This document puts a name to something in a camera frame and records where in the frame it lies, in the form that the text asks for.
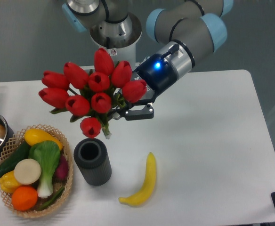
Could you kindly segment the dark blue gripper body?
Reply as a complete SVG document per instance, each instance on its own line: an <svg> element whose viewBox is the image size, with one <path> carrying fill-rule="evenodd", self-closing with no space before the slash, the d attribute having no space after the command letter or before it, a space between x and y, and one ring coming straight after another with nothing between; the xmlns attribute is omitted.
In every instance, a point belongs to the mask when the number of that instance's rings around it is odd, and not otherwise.
<svg viewBox="0 0 275 226"><path fill-rule="evenodd" d="M146 93L136 102L136 105L153 103L160 94L177 81L177 73L162 54L154 54L139 65L134 70L133 77L139 77L146 82Z"/></svg>

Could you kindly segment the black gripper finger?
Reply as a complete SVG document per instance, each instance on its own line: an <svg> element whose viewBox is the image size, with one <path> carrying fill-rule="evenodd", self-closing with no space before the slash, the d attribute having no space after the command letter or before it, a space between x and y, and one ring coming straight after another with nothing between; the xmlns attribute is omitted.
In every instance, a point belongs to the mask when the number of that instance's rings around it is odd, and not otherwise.
<svg viewBox="0 0 275 226"><path fill-rule="evenodd" d="M152 103L146 104L142 109L125 111L124 118L127 121L146 120L154 117L154 108Z"/></svg>

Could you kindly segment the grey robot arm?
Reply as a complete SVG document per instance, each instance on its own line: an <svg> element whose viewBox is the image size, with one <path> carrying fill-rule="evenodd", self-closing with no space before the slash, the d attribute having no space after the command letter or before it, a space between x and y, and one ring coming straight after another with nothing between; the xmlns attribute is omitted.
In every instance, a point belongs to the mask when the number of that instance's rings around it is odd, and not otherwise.
<svg viewBox="0 0 275 226"><path fill-rule="evenodd" d="M227 39L221 17L228 13L231 0L186 0L174 9L155 9L146 21L148 36L162 48L136 64L136 43L141 37L140 20L128 10L126 0L67 0L62 10L72 27L89 31L92 40L104 48L114 62L126 60L133 69L132 79L146 81L147 92L133 104L116 107L108 119L128 121L150 119L155 99Z"/></svg>

